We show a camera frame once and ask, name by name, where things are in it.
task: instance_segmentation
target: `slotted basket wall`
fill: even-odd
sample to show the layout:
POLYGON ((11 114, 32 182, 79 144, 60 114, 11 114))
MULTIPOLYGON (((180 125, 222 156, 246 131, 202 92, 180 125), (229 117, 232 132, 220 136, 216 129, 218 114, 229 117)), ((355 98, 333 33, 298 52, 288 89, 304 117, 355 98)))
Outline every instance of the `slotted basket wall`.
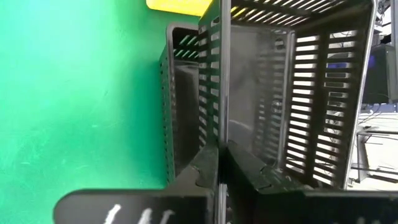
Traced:
POLYGON ((167 181, 171 182, 198 151, 198 28, 173 23, 160 57, 167 181))
POLYGON ((253 154, 303 184, 344 188, 374 6, 373 0, 212 1, 199 22, 201 146, 209 139, 221 147, 228 139, 249 142, 253 154), (340 53, 346 57, 332 57, 340 53), (349 67, 331 66, 341 62, 349 67), (231 139, 228 132, 236 130, 229 123, 250 140, 231 139))

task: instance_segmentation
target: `green tabletop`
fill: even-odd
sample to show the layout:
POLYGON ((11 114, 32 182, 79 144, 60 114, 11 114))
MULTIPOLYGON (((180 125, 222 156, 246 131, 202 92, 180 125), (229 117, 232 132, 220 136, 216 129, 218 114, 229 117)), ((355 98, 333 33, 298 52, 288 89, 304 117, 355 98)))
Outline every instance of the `green tabletop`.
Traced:
POLYGON ((0 223, 66 193, 165 186, 158 59, 189 17, 145 0, 0 1, 0 223))

